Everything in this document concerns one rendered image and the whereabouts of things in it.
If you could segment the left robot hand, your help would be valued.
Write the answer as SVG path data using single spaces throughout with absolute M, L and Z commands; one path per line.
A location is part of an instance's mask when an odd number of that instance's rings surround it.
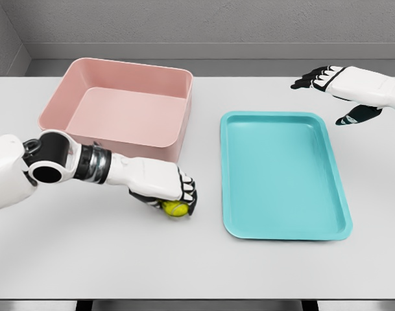
M 128 164 L 128 191 L 139 201 L 157 209 L 170 202 L 186 205 L 182 215 L 191 216 L 197 204 L 195 180 L 175 163 L 135 157 Z

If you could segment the pink plastic basket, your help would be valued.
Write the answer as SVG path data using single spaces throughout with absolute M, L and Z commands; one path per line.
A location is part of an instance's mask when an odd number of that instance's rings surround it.
M 177 162 L 192 85 L 185 69 L 80 58 L 69 66 L 38 125 L 127 157 Z

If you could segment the blue plastic tray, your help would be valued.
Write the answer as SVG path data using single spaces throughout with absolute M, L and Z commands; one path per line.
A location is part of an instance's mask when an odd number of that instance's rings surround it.
M 314 113 L 222 116 L 222 217 L 251 240 L 344 240 L 353 224 L 325 122 Z

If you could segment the yellow tennis ball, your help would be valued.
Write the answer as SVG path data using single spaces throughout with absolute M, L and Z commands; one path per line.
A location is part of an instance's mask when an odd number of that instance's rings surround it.
M 188 214 L 189 206 L 180 201 L 164 201 L 162 208 L 166 214 L 172 217 L 183 217 Z

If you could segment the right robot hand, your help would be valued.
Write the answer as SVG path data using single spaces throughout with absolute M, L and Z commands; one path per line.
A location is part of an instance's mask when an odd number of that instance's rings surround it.
M 337 126 L 359 124 L 378 117 L 383 110 L 389 77 L 358 67 L 319 67 L 302 75 L 291 89 L 316 89 L 331 96 L 358 105 L 335 121 Z

